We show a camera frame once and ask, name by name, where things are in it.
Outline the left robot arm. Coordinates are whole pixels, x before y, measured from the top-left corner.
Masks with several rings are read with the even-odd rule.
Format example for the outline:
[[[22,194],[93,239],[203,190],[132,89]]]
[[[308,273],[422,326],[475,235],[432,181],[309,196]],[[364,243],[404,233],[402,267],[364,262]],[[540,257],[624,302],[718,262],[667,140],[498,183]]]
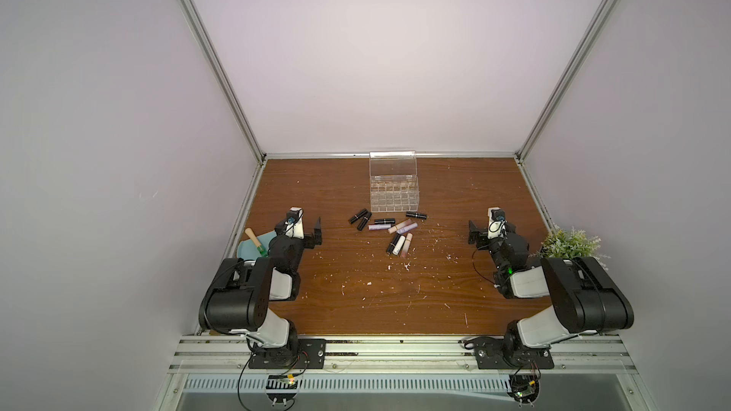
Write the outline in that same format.
[[[252,353],[267,362],[293,363],[299,347],[295,324],[270,309],[271,302],[293,302],[301,287],[299,266],[304,252],[323,243],[322,225],[304,232],[303,211],[293,207],[265,245],[245,230],[254,252],[224,260],[199,308],[199,325],[223,335],[243,336]]]

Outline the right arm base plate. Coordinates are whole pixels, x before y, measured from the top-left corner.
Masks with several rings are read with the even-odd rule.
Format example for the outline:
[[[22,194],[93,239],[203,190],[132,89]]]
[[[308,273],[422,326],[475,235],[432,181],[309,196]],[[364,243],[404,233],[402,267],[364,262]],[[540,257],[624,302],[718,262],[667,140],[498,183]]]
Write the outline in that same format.
[[[479,369],[552,369],[555,363],[548,348],[530,348],[513,339],[479,336],[460,340],[470,351]]]

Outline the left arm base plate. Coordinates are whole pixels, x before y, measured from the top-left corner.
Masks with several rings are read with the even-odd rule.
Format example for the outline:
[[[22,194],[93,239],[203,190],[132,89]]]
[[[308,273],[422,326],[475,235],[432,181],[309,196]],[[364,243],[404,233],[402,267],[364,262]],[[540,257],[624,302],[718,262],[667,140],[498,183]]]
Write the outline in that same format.
[[[283,347],[255,347],[249,360],[251,369],[323,369],[327,341],[325,339],[294,339]]]

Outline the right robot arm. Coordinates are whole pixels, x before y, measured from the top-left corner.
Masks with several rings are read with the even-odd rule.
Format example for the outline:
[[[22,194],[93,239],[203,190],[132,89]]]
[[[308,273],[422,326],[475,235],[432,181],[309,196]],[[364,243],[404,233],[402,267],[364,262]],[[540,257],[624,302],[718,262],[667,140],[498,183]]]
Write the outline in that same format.
[[[528,264],[529,243],[491,213],[487,228],[468,223],[468,243],[486,251],[496,266],[492,283],[508,299],[550,298],[551,306],[508,324],[501,338],[481,336],[464,341],[479,360],[499,358],[509,366],[535,361],[546,365],[550,346],[584,333],[625,330],[634,325],[634,310],[594,257],[542,258]]]

